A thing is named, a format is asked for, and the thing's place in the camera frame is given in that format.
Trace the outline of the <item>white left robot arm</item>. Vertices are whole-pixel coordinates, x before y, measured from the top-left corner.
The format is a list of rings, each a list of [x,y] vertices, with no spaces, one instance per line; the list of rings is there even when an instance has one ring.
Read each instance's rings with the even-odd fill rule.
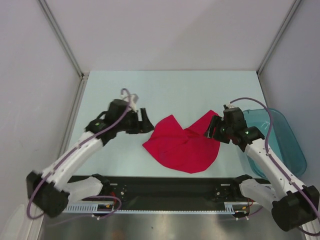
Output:
[[[108,110],[101,112],[85,127],[78,141],[60,158],[40,173],[31,171],[26,177],[26,214],[32,219],[31,205],[35,204],[43,214],[55,218],[69,203],[97,197],[110,196],[108,180],[94,174],[85,180],[70,183],[74,173],[96,152],[102,149],[118,133],[146,134],[154,130],[146,109],[137,109],[138,96],[131,94],[114,99]]]

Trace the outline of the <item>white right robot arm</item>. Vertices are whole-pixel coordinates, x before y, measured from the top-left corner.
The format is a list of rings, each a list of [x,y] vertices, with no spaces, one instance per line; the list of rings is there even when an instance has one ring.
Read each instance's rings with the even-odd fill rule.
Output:
[[[206,170],[217,158],[220,145],[232,143],[262,169],[271,188],[250,176],[240,176],[230,188],[231,196],[256,201],[271,212],[283,230],[301,229],[320,218],[320,193],[307,186],[279,160],[269,145],[269,136],[248,126],[243,111],[227,105],[223,115],[207,112],[188,128],[182,128],[174,116],[162,119],[143,144],[146,151],[169,169],[194,174]]]

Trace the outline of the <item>red t shirt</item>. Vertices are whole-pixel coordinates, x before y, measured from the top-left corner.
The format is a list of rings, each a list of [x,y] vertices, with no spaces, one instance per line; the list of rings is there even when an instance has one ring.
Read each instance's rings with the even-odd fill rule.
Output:
[[[162,166],[189,174],[207,170],[216,160],[220,142],[205,137],[205,132],[218,114],[209,110],[187,128],[182,128],[174,115],[163,118],[150,138],[142,144]]]

